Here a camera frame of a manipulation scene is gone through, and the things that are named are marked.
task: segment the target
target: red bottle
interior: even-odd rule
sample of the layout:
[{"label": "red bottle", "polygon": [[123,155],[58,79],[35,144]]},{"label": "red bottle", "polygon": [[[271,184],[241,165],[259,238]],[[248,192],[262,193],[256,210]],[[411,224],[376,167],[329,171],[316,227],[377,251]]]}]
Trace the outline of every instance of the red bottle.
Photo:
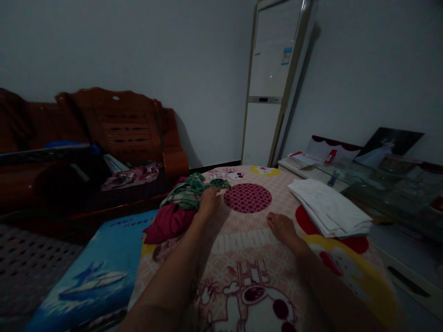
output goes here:
[{"label": "red bottle", "polygon": [[337,153],[337,150],[335,150],[335,149],[331,150],[331,152],[329,152],[329,155],[326,158],[326,160],[324,161],[324,163],[330,164],[334,160],[336,153]]}]

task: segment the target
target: folded towel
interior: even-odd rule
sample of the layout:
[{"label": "folded towel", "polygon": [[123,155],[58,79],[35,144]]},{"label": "folded towel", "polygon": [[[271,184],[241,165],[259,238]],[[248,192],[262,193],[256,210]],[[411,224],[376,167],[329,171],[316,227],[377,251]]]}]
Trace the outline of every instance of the folded towel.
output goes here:
[{"label": "folded towel", "polygon": [[294,180],[288,188],[324,237],[369,233],[371,217],[331,187],[308,179]]}]

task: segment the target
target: bed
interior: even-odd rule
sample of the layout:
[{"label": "bed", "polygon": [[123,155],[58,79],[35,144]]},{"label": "bed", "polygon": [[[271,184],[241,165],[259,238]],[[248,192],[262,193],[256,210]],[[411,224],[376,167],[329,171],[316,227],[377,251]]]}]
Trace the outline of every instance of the bed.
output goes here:
[{"label": "bed", "polygon": [[[287,185],[297,178],[259,166],[215,168],[205,182],[226,179],[220,209],[207,229],[186,324],[199,331],[311,331],[326,329],[323,313],[297,272],[295,259],[267,223],[268,212],[285,214],[311,249],[390,330],[398,328],[397,300],[376,249],[357,254],[345,244],[308,235],[299,226],[300,204]],[[144,245],[129,308],[160,264]]]}]

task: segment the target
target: photo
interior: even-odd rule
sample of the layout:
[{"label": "photo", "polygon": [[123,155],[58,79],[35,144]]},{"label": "photo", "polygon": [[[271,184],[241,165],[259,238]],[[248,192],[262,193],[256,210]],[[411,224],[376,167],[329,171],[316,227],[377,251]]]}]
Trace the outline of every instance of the photo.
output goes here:
[{"label": "photo", "polygon": [[378,168],[387,154],[404,155],[424,133],[380,127],[354,161]]}]

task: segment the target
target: white wall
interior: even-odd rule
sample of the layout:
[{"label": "white wall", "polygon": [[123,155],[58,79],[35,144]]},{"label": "white wall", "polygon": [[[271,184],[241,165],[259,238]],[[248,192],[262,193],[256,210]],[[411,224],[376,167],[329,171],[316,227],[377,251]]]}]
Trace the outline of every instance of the white wall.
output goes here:
[{"label": "white wall", "polygon": [[443,164],[443,2],[324,0],[317,21],[284,155],[390,127],[424,132],[408,154]]},{"label": "white wall", "polygon": [[191,168],[240,160],[254,4],[5,1],[0,87],[51,102],[130,89],[175,109]]}]

